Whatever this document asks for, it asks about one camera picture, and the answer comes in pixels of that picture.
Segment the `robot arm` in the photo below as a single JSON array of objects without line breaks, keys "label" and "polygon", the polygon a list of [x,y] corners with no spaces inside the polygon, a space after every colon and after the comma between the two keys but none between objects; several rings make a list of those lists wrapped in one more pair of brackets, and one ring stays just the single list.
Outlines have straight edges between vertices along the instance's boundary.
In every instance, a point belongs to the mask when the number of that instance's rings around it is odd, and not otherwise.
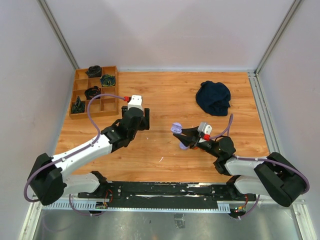
[{"label": "robot arm", "polygon": [[229,136],[210,139],[212,127],[202,122],[198,127],[181,129],[173,135],[191,149],[200,148],[217,159],[213,163],[223,175],[233,176],[227,185],[234,195],[258,194],[270,196],[275,202],[289,207],[308,191],[308,180],[280,153],[264,158],[235,156],[236,149]]},{"label": "robot arm", "polygon": [[111,126],[103,129],[98,140],[95,137],[52,157],[46,153],[37,157],[29,178],[41,167],[60,160],[41,170],[30,182],[31,188],[44,206],[54,203],[63,195],[96,191],[105,180],[98,172],[71,174],[98,157],[127,147],[138,131],[150,128],[150,110],[145,108],[143,112],[141,96],[133,95],[128,99],[128,106],[123,106],[121,110],[122,119],[117,119]]}]

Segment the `wooden tabletop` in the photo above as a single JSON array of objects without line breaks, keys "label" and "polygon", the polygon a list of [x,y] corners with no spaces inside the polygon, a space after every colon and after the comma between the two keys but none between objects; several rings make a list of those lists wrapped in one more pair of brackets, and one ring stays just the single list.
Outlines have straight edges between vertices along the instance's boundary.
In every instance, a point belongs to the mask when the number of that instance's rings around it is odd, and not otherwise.
[{"label": "wooden tabletop", "polygon": [[[196,103],[200,84],[207,80],[224,83],[231,92],[228,116],[206,114]],[[142,95],[143,107],[150,108],[150,130],[140,131],[126,148],[102,156],[73,174],[99,171],[111,181],[165,181],[222,183],[215,157],[202,150],[181,150],[173,137],[172,123],[192,128],[208,122],[211,135],[223,131],[234,114],[230,137],[236,154],[260,157],[268,154],[264,132],[246,72],[120,72],[120,96]],[[126,102],[120,101],[119,108]],[[95,117],[100,129],[121,116]],[[66,114],[56,153],[70,150],[97,134],[89,119],[71,119]]]}]

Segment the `gray wall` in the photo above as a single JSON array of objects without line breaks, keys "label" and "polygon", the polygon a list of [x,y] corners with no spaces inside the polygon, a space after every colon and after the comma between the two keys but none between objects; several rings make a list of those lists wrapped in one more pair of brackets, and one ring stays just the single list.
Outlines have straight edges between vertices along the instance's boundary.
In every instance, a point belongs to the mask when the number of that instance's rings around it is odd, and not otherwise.
[{"label": "gray wall", "polygon": [[293,0],[47,0],[81,68],[254,69]]},{"label": "gray wall", "polygon": [[15,240],[24,184],[55,148],[74,71],[35,0],[0,1],[0,55],[0,239]]},{"label": "gray wall", "polygon": [[320,1],[306,0],[260,77],[285,156],[309,179],[306,194],[320,237]]}]

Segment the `wooden tray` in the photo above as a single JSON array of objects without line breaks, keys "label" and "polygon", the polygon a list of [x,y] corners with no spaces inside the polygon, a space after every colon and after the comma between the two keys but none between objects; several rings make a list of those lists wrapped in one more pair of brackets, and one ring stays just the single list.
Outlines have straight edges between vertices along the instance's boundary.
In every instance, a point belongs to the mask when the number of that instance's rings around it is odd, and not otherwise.
[{"label": "wooden tray", "polygon": [[[74,74],[74,83],[72,89],[72,97],[70,101],[69,116],[72,119],[84,119],[88,117],[88,103],[85,91],[94,86],[98,86],[101,89],[102,94],[114,94],[118,95],[118,71],[116,66],[103,66],[102,76],[109,74],[115,76],[115,86],[102,87],[100,83],[100,77],[89,78],[86,74],[88,68],[77,69]],[[71,113],[71,107],[75,104],[77,97],[80,97],[81,101],[85,102],[85,110],[82,113]],[[113,116],[119,114],[119,99],[102,96],[100,99],[93,100],[90,106],[90,114],[92,117]]]}]

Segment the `folded cloth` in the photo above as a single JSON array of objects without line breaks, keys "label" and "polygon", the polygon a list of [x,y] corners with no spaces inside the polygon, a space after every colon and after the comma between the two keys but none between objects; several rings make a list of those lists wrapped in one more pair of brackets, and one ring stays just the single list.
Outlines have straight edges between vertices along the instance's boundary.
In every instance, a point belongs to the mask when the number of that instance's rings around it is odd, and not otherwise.
[{"label": "folded cloth", "polygon": [[200,108],[212,116],[227,116],[230,99],[229,89],[221,82],[205,81],[195,95]]}]

